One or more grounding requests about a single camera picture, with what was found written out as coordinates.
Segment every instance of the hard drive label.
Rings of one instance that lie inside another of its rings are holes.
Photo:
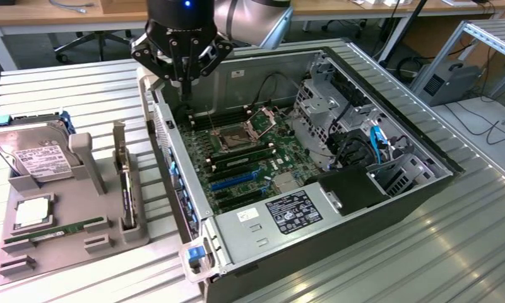
[[[59,145],[17,150],[15,155],[33,177],[71,172],[69,162]]]
[[[324,219],[305,191],[268,202],[267,207],[285,235]]]

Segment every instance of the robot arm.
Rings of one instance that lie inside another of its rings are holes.
[[[208,76],[232,52],[223,37],[275,49],[292,11],[289,0],[148,0],[145,34],[132,44],[132,56],[181,87],[187,100],[193,81]]]

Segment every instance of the blue pcie slot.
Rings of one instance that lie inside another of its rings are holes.
[[[259,171],[260,171],[260,169],[253,171],[253,172],[247,173],[245,175],[233,177],[233,178],[231,178],[231,179],[228,179],[220,183],[212,184],[212,191],[225,189],[225,188],[235,186],[240,183],[255,180],[256,177],[259,176]]]

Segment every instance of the floor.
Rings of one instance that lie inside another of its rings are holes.
[[[353,22],[353,20],[333,22],[329,26],[328,31],[325,32],[321,29],[323,25],[325,25],[325,22],[316,21],[312,23],[309,32],[307,33],[301,30],[303,22],[293,22],[289,33],[285,37],[285,41],[296,42],[303,40],[347,37],[368,54],[372,54],[372,50],[380,34],[379,20],[368,20],[367,27],[363,30],[363,34],[359,39],[356,38],[357,26]],[[143,33],[143,30],[132,30],[132,32],[133,36],[139,37]],[[124,37],[124,32],[117,32],[116,34]],[[69,41],[76,39],[76,35],[75,33],[59,33],[57,38],[60,43],[67,44]],[[63,65],[63,63],[56,60],[51,41],[45,34],[8,35],[4,37],[4,39],[12,52],[12,56],[17,61],[17,65],[21,69]],[[108,45],[104,49],[105,60],[131,58],[129,48],[127,45],[119,44],[115,41],[108,41],[107,43]],[[96,41],[80,45],[76,49],[67,51],[65,54],[68,55],[72,64],[97,62],[99,50]],[[409,47],[407,47],[404,44],[400,45],[389,62],[388,69],[395,68],[397,62],[403,58],[416,55],[417,53]],[[487,90],[493,87],[497,80],[497,78],[491,78],[487,81]],[[499,98],[499,101],[505,105],[505,94]]]

